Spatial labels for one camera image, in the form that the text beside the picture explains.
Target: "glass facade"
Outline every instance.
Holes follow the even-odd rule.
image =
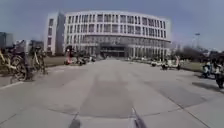
[[[131,13],[77,13],[66,17],[64,41],[65,45],[82,47],[90,53],[97,53],[102,43],[115,43],[126,45],[125,55],[163,56],[170,43],[170,27],[166,23],[163,19]]]

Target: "bicycle wheel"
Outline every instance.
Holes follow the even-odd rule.
[[[39,60],[39,66],[40,66],[40,70],[43,74],[46,74],[47,71],[46,71],[46,66],[45,66],[45,63],[44,63],[44,58],[42,56],[39,56],[38,57],[38,60]]]
[[[25,81],[28,78],[28,68],[25,65],[21,57],[15,56],[12,59],[12,66],[15,66],[16,69],[13,71],[13,75],[19,81]]]

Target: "sky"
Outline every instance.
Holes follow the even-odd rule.
[[[0,31],[15,40],[43,39],[47,15],[54,12],[121,10],[165,17],[172,41],[224,50],[223,0],[0,0]]]

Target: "paved ground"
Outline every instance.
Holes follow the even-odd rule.
[[[1,78],[1,128],[223,128],[224,91],[192,72],[105,60],[50,68],[33,82]]]

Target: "pavement tile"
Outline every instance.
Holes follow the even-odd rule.
[[[3,123],[1,128],[68,128],[73,116],[30,108]]]
[[[187,110],[211,128],[224,127],[224,97],[189,107]]]
[[[129,119],[77,117],[80,128],[128,128]]]
[[[147,128],[207,128],[183,110],[142,117]]]

